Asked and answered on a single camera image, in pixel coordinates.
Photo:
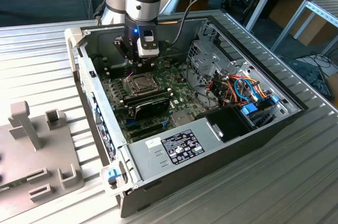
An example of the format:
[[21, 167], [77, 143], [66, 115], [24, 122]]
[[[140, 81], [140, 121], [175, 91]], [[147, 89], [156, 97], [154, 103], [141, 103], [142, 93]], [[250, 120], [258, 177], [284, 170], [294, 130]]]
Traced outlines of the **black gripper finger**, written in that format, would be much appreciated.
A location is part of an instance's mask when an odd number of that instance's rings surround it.
[[168, 42], [159, 41], [158, 45], [154, 47], [152, 44], [148, 44], [147, 47], [141, 44], [141, 41], [137, 41], [137, 50], [138, 50], [138, 65], [139, 69], [147, 71], [152, 69], [156, 59], [159, 57], [160, 53], [167, 49]]
[[136, 72], [136, 53], [133, 42], [123, 36], [114, 39], [114, 46], [124, 59], [127, 59], [132, 67], [132, 72]]

